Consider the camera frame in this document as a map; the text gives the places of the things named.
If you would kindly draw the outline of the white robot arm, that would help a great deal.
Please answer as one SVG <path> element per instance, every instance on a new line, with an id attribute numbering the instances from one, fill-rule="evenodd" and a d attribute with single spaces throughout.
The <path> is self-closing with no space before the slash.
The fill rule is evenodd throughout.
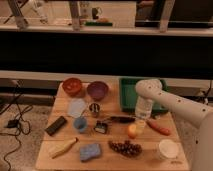
<path id="1" fill-rule="evenodd" d="M 139 80 L 135 91 L 138 118 L 148 119 L 157 102 L 198 129 L 192 171 L 213 171 L 213 107 L 164 91 L 159 79 Z"/>

